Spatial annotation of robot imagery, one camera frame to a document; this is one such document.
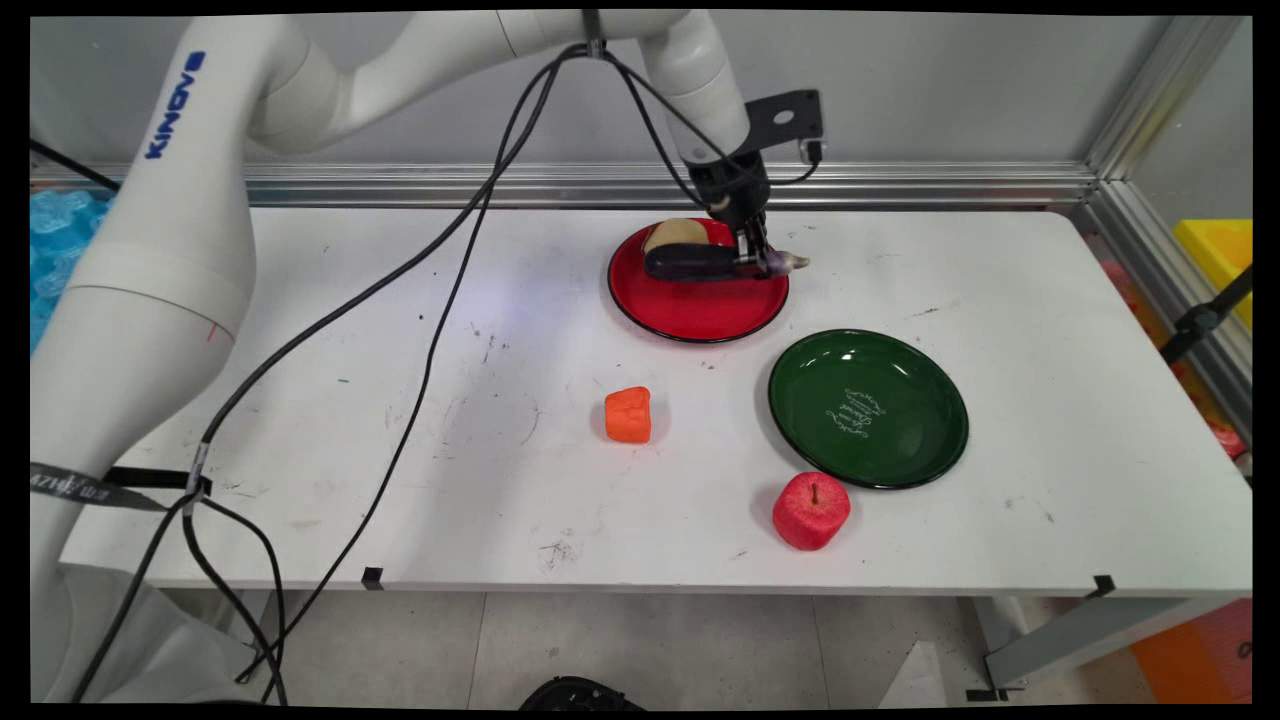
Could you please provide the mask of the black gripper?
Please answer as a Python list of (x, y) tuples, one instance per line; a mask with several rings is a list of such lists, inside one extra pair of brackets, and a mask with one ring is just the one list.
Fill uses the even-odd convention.
[(771, 187), (762, 151), (735, 152), (728, 161), (686, 161), (686, 170), (698, 204), (735, 233), (736, 275), (771, 278), (774, 272), (765, 225)]

